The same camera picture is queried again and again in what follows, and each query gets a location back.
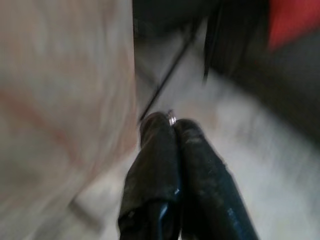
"red object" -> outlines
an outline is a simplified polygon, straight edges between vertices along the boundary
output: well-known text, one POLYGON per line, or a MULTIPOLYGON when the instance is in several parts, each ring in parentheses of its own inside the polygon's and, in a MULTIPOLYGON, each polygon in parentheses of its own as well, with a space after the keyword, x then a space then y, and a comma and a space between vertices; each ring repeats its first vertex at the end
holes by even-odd
POLYGON ((269 0, 269 49, 320 27, 320 0, 269 0))

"floor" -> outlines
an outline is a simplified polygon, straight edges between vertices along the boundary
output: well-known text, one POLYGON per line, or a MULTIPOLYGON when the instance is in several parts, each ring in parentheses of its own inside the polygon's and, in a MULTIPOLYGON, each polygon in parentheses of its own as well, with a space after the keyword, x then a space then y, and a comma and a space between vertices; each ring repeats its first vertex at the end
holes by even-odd
MULTIPOLYGON (((176 33, 137 44, 136 64, 159 80, 181 43, 176 33)), ((212 71, 203 85, 202 46, 200 34, 150 112, 174 109, 177 118, 199 122, 233 173, 260 239, 319 239, 319 148, 228 79, 212 71)), ((138 75, 136 82, 141 111, 154 86, 138 75)), ((91 219, 62 211, 25 240, 117 239, 123 180, 137 152, 78 196, 91 219)))

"white floor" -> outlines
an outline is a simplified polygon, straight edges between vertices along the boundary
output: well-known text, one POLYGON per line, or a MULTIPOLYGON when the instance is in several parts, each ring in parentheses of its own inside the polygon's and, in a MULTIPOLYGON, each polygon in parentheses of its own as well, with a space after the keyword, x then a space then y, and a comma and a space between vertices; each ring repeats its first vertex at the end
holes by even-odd
MULTIPOLYGON (((137 45, 137 63, 159 79, 181 41, 176 34, 137 45)), ((178 118, 200 123, 233 173, 260 239, 319 239, 319 149, 228 79, 211 72, 203 85, 202 45, 200 39, 188 51, 151 112, 174 109, 178 118)), ((152 86, 139 76, 136 81, 141 109, 151 95, 152 86)), ((80 196, 88 211, 102 223, 100 232, 86 230, 84 223, 68 216, 63 218, 69 220, 64 220, 66 223, 59 228, 62 232, 59 237, 43 237, 46 234, 42 236, 38 231, 28 239, 117 239, 123 180, 136 154, 137 150, 80 196)))

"red fabric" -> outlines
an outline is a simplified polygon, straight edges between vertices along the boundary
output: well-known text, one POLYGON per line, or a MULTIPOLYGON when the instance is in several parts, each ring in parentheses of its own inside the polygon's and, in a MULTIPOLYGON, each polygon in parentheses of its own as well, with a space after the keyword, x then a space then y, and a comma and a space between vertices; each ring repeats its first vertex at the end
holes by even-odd
POLYGON ((320 26, 320 0, 269 0, 269 49, 320 26))

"tiled floor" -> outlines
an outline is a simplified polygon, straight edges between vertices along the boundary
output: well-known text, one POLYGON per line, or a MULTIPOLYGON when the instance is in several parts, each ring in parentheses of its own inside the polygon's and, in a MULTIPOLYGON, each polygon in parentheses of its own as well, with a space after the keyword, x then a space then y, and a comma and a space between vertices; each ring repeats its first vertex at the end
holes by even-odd
MULTIPOLYGON (((319 149, 228 79, 211 72, 203 85, 202 40, 200 36, 188 51, 151 112, 174 109, 178 118, 200 123, 233 173, 260 239, 319 239, 319 149)), ((137 63, 159 79, 181 41, 175 34, 136 45, 137 63)), ((136 82, 141 111, 152 86, 139 76, 136 82)), ((123 180, 136 154, 137 150, 80 195, 102 223, 100 233, 85 231, 82 223, 71 219, 59 228, 63 229, 60 237, 46 239, 117 239, 123 180)))

